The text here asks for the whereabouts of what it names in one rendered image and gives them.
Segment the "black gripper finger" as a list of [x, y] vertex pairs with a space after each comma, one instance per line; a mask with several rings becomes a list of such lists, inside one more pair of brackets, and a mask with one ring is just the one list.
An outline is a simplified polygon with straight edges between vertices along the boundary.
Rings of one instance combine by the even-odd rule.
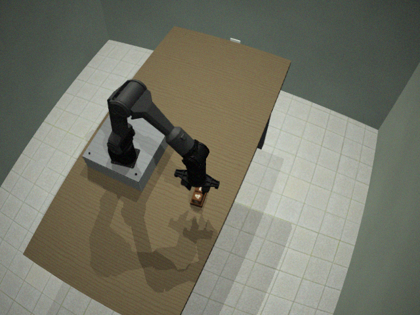
[[183, 185], [183, 186], [187, 186], [186, 188], [188, 189], [188, 190], [191, 190], [191, 186], [188, 184], [188, 183], [186, 183], [186, 182], [184, 182], [183, 180], [181, 180], [181, 185]]
[[[209, 192], [210, 187], [202, 187], [201, 191]], [[205, 195], [206, 192], [202, 192], [203, 195]]]

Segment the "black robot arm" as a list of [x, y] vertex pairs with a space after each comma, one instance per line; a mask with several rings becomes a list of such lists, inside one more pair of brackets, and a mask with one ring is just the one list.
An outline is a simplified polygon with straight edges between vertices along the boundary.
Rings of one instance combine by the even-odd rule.
[[[119, 90], [123, 90], [121, 94]], [[137, 79], [126, 80], [107, 102], [112, 126], [107, 143], [111, 163], [135, 167], [140, 150], [133, 146], [135, 130], [126, 118], [131, 116], [131, 119], [145, 119], [165, 135], [166, 143], [183, 157], [182, 162], [190, 178], [201, 179], [205, 176], [208, 147], [190, 137], [181, 127], [174, 127], [152, 102], [151, 92], [143, 82]]]

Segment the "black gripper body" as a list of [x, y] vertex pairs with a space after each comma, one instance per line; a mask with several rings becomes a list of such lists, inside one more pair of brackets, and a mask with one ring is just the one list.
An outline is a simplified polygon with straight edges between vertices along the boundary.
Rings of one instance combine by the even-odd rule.
[[193, 187], [215, 187], [218, 189], [220, 181], [215, 180], [214, 178], [210, 177], [207, 173], [201, 179], [192, 179], [189, 177], [187, 173], [187, 169], [176, 169], [174, 173], [175, 177], [180, 177], [182, 180], [187, 182], [190, 186]]

